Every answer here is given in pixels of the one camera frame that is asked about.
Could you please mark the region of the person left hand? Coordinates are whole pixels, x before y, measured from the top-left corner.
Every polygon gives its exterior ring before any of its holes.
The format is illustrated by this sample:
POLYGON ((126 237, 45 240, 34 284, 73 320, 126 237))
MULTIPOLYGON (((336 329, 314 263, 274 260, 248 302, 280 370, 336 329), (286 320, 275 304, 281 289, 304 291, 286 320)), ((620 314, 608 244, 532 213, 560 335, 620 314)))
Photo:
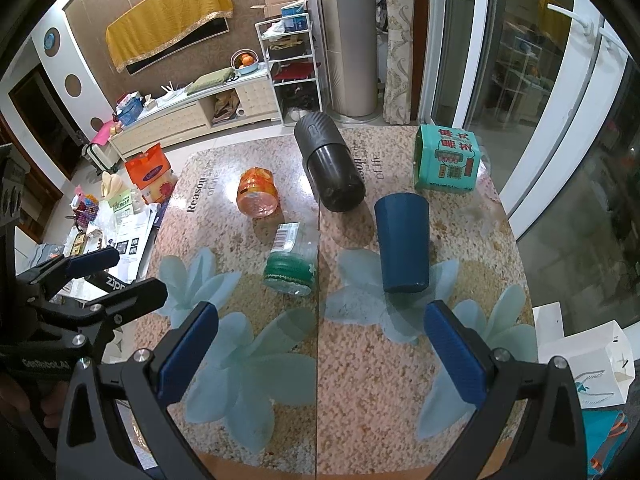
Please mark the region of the person left hand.
MULTIPOLYGON (((58 382, 49 396, 41 401, 43 426, 51 429, 60 426, 67 391, 68 383, 58 382)), ((1 415, 9 422, 19 422, 21 414, 30 412, 28 395, 12 379, 1 379, 0 394, 1 415)))

